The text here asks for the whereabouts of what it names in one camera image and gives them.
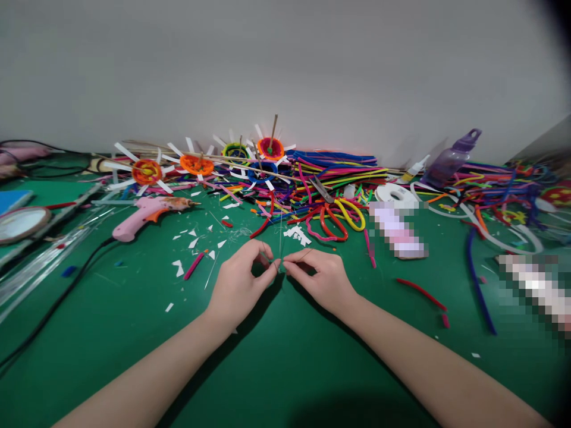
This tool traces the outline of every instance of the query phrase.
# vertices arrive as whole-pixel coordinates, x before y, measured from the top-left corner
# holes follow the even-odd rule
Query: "white wall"
[[[109,150],[266,131],[397,166],[472,127],[502,162],[571,111],[525,0],[4,0],[0,137]]]
[[[571,151],[571,115],[559,122],[533,143],[519,152],[515,158],[540,158],[547,153],[559,152],[562,149]]]

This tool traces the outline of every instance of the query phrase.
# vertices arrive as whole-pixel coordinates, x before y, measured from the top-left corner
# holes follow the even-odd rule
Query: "left hand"
[[[205,314],[231,331],[244,321],[278,273],[280,259],[270,264],[263,254],[274,258],[269,245],[252,239],[222,264]],[[257,278],[252,275],[254,262],[266,268]]]

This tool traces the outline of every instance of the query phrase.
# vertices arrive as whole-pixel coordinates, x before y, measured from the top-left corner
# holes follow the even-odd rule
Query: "forearm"
[[[55,426],[154,427],[232,330],[207,313],[133,365]]]
[[[528,404],[450,349],[361,296],[336,314],[444,427],[548,427]]]

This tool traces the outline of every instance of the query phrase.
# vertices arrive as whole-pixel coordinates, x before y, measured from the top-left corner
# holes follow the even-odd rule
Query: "power cord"
[[[91,255],[89,256],[89,258],[87,259],[85,264],[81,267],[77,276],[74,278],[74,280],[71,282],[71,284],[69,284],[69,286],[65,289],[65,291],[58,297],[58,299],[55,301],[55,303],[52,305],[52,307],[48,310],[47,314],[44,315],[44,317],[38,323],[36,328],[34,328],[32,333],[14,351],[12,351],[6,358],[4,358],[0,362],[0,369],[2,367],[4,367],[8,362],[10,362],[13,358],[16,358],[19,354],[23,353],[26,350],[26,348],[36,339],[36,337],[38,336],[38,334],[40,334],[42,329],[46,326],[46,324],[48,323],[48,321],[52,317],[52,315],[54,315],[54,313],[58,310],[59,305],[61,305],[61,303],[65,300],[65,298],[76,287],[76,285],[79,282],[79,280],[81,279],[81,277],[87,271],[87,268],[89,267],[89,263],[91,263],[91,260],[99,252],[99,250],[101,250],[102,248],[108,246],[109,244],[111,244],[113,242],[115,242],[115,238],[113,238],[113,237],[106,239],[93,251],[93,253],[91,253]]]
[[[84,167],[81,167],[81,166],[78,167],[78,166],[39,165],[39,166],[36,166],[35,168],[26,168],[25,166],[23,166],[21,164],[21,161],[16,156],[14,156],[12,153],[8,152],[7,150],[1,149],[1,147],[7,143],[34,143],[34,144],[39,144],[41,146],[48,147],[50,149],[61,150],[62,152],[65,152],[65,153],[72,153],[74,155],[80,155],[82,157],[87,158],[87,165]],[[51,144],[47,144],[47,143],[42,143],[41,141],[37,141],[37,140],[4,140],[4,141],[0,141],[0,153],[6,153],[7,155],[12,156],[12,158],[14,158],[16,160],[16,165],[18,166],[18,168],[23,170],[26,173],[26,175],[28,175],[30,178],[66,177],[68,175],[79,174],[83,171],[89,171],[89,172],[92,172],[94,174],[97,174],[97,172],[91,171],[89,169],[89,166],[91,166],[91,155],[89,153],[76,152],[74,150],[68,150],[68,149],[60,149],[59,147],[55,147],[55,146],[52,146]],[[54,175],[35,175],[35,174],[33,174],[32,171],[34,169],[38,169],[38,168],[73,169],[74,171],[66,172],[64,174],[54,174]]]

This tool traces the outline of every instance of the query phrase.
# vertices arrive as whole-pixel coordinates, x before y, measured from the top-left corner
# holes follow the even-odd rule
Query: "blue notebook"
[[[34,196],[31,190],[0,191],[0,215],[18,209]]]

